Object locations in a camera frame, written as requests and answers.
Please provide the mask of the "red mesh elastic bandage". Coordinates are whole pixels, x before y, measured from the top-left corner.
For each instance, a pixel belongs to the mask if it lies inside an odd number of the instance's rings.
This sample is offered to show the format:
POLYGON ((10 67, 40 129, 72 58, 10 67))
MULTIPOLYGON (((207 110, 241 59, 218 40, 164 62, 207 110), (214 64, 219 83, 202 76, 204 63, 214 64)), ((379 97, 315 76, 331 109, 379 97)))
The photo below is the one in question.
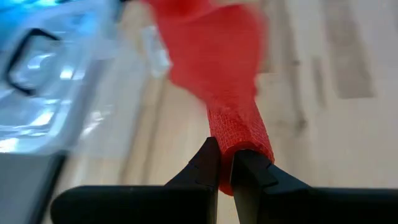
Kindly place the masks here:
POLYGON ((245 3, 143 1, 167 48, 171 82, 206 106, 210 133, 221 151, 220 190, 231 195, 237 151, 251 149, 274 157, 255 101, 266 20, 245 3))

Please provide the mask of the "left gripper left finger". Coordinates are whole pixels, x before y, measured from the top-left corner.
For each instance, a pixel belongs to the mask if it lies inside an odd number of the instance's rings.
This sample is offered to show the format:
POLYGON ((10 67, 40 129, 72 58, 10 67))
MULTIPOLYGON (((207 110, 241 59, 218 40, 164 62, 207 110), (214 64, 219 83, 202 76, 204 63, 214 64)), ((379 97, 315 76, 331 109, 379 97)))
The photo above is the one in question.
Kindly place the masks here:
POLYGON ((51 204, 53 224, 216 224, 220 149, 207 138, 165 185, 84 185, 51 204))

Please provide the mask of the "clear plastic storage box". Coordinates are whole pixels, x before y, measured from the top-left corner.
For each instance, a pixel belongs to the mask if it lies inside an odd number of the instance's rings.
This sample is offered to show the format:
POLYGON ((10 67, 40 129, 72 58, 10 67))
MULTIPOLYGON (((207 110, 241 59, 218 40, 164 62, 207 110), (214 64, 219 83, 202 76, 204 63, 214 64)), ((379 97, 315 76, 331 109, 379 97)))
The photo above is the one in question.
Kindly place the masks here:
POLYGON ((50 154, 79 133, 117 51, 121 0, 0 0, 0 153, 50 154))

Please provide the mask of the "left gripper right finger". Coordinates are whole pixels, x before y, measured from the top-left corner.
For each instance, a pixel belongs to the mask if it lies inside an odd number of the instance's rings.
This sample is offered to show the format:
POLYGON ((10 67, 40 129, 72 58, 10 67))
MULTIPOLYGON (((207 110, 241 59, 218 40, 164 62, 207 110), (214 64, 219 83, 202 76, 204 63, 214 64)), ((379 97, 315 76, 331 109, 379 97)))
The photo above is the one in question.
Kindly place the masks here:
POLYGON ((398 189, 312 187, 250 150, 231 186, 240 224, 398 224, 398 189))

